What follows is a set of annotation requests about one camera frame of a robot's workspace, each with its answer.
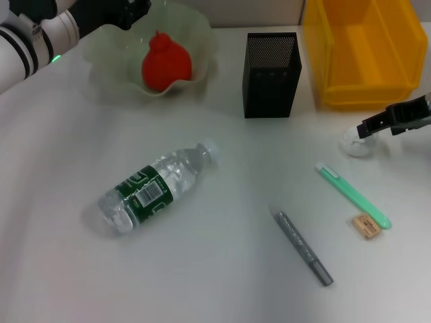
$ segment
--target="table surface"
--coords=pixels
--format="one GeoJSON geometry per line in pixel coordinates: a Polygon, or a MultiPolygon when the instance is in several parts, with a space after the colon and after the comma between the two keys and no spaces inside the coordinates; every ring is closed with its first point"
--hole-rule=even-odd
{"type": "MultiPolygon", "coordinates": [[[[431,34],[431,24],[424,24],[431,34]]],[[[0,97],[0,322],[428,322],[431,127],[381,134],[348,158],[340,134],[370,114],[316,109],[306,55],[288,119],[245,120],[248,32],[215,30],[198,88],[145,100],[100,85],[85,42],[0,97]],[[113,238],[95,220],[109,188],[210,137],[222,160],[196,190],[113,238]],[[359,211],[313,169],[327,162],[393,227],[365,241],[359,211]],[[278,204],[326,266],[322,287],[269,215],[278,204]]],[[[420,89],[431,89],[430,53],[420,89]]]]}

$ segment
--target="gray marker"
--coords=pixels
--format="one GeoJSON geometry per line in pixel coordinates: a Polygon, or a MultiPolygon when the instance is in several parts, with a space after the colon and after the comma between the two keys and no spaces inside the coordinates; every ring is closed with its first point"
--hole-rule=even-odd
{"type": "Polygon", "coordinates": [[[281,227],[281,230],[283,230],[286,237],[288,237],[295,249],[299,252],[302,259],[304,259],[305,263],[311,268],[317,278],[319,278],[323,286],[329,286],[332,284],[334,280],[331,275],[326,271],[321,261],[311,250],[310,246],[306,243],[288,216],[282,210],[273,207],[272,205],[269,206],[269,211],[281,227]]]}

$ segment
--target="green bottle label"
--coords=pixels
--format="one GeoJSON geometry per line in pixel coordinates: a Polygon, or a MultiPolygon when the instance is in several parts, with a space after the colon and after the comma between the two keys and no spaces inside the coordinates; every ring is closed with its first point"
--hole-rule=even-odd
{"type": "Polygon", "coordinates": [[[115,186],[115,190],[122,195],[140,223],[174,200],[167,183],[151,166],[130,176],[115,186]]]}

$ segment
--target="red pepper toy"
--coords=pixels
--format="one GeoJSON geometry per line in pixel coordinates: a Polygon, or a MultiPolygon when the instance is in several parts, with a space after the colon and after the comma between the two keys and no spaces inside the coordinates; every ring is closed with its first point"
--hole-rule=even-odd
{"type": "Polygon", "coordinates": [[[164,91],[179,79],[191,79],[188,52],[165,33],[156,32],[150,40],[150,51],[142,62],[143,81],[150,89],[164,91]]]}

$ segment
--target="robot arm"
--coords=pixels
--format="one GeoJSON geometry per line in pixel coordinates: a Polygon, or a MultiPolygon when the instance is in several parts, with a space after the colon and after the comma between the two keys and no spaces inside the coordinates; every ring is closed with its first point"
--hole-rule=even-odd
{"type": "Polygon", "coordinates": [[[429,124],[431,93],[411,101],[392,104],[385,111],[362,121],[357,128],[359,138],[363,139],[387,128],[391,128],[392,135],[395,136],[429,124]]]}
{"type": "Polygon", "coordinates": [[[100,26],[130,29],[150,5],[150,0],[0,0],[0,94],[100,26]]]}

